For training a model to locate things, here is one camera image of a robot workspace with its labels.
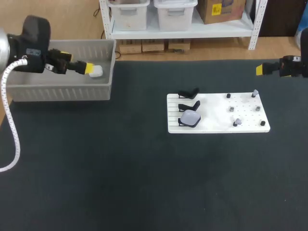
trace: black mat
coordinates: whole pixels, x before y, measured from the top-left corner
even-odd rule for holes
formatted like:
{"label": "black mat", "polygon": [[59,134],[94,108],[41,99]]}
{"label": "black mat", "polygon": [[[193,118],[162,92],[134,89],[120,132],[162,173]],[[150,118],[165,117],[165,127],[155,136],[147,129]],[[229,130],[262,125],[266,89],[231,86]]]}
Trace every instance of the black mat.
{"label": "black mat", "polygon": [[[308,79],[261,61],[117,62],[109,102],[13,103],[1,231],[306,231]],[[258,89],[264,134],[169,134],[166,95]],[[5,119],[0,163],[13,159]]]}

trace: black cable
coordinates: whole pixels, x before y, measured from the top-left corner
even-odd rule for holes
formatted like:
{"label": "black cable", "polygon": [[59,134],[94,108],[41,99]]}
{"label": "black cable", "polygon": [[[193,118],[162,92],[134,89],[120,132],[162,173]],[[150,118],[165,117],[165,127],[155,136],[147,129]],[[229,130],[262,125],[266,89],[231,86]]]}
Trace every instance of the black cable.
{"label": "black cable", "polygon": [[115,59],[119,59],[119,58],[121,58],[121,53],[120,52],[118,52],[118,51],[115,51],[115,53],[118,53],[119,54],[119,57],[116,57]]}
{"label": "black cable", "polygon": [[105,30],[103,30],[103,32],[102,32],[101,39],[103,39],[104,33],[105,33]]}
{"label": "black cable", "polygon": [[96,17],[98,15],[98,13],[100,12],[101,8],[100,8],[100,3],[98,3],[98,9],[96,9],[93,13],[93,17]]}

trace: wooden floor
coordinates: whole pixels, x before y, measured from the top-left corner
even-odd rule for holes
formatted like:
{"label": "wooden floor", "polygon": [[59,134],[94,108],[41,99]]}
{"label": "wooden floor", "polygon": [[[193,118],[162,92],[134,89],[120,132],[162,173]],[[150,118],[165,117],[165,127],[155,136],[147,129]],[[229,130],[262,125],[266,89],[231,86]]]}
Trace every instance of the wooden floor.
{"label": "wooden floor", "polygon": [[[45,17],[51,24],[52,39],[99,39],[103,31],[97,0],[2,0],[0,27],[6,33],[20,34],[23,20],[29,14]],[[249,38],[194,39],[186,54],[159,53],[122,55],[119,60],[222,60],[222,59],[277,59],[284,55],[300,55],[294,38],[259,38],[254,51],[249,51]],[[0,121],[4,111],[0,105]]]}

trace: white cable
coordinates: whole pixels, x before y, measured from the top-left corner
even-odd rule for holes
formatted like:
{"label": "white cable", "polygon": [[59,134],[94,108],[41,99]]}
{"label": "white cable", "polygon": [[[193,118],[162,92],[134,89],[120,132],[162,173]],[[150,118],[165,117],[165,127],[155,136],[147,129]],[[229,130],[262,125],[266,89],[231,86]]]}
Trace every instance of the white cable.
{"label": "white cable", "polygon": [[13,71],[14,68],[18,67],[18,66],[24,66],[27,65],[27,59],[23,58],[20,60],[17,60],[13,63],[11,63],[3,72],[2,75],[2,80],[1,80],[1,97],[2,97],[2,102],[3,102],[3,107],[5,110],[5,114],[8,118],[10,127],[11,127],[11,131],[14,137],[14,142],[15,142],[15,157],[14,160],[6,167],[2,167],[0,168],[0,172],[4,172],[6,170],[11,169],[12,167],[14,167],[17,164],[17,161],[19,159],[20,156],[20,143],[19,143],[19,138],[18,138],[18,134],[17,134],[17,130],[15,127],[15,123],[13,121],[13,117],[10,111],[10,106],[9,106],[9,102],[8,102],[8,98],[6,95],[6,81],[9,77],[9,74],[11,73],[11,71]]}

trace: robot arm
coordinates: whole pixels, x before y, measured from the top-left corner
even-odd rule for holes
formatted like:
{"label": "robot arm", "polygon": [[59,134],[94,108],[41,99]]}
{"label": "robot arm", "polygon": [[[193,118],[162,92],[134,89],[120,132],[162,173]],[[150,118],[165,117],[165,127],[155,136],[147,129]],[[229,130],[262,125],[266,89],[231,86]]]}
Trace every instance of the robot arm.
{"label": "robot arm", "polygon": [[48,69],[56,74],[74,70],[90,77],[103,75],[101,66],[83,61],[72,62],[72,55],[56,49],[48,50],[51,27],[47,19],[33,15],[25,19],[21,35],[5,34],[0,28],[0,73],[11,63],[26,57],[27,65],[16,71],[43,73]]}
{"label": "robot arm", "polygon": [[301,34],[301,57],[288,55],[276,63],[263,63],[256,69],[257,76],[279,71],[280,77],[308,77],[308,28]]}

